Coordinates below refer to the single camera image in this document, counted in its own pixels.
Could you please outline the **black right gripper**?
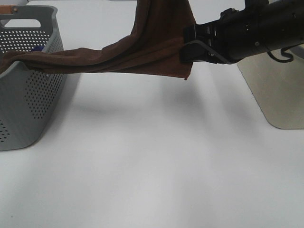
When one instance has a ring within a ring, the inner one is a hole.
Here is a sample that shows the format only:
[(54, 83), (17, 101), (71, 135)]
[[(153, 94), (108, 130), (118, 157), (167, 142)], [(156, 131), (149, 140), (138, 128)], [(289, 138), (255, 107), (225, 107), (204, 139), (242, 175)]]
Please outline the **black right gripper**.
[(209, 23), (215, 35), (211, 46), (203, 42), (209, 38), (207, 25), (193, 24), (184, 28), (183, 42), (186, 44), (179, 51), (180, 61), (231, 65), (266, 52), (258, 10), (230, 8), (221, 12), (220, 19)]

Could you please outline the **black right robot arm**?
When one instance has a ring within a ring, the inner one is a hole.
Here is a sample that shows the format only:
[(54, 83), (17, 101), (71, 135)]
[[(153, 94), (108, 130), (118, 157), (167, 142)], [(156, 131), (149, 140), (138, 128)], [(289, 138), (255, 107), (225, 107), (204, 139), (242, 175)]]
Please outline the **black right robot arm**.
[(183, 30), (182, 63), (235, 64), (267, 53), (276, 62), (292, 62), (288, 50), (304, 42), (302, 0), (246, 0), (241, 11), (229, 8), (218, 20)]

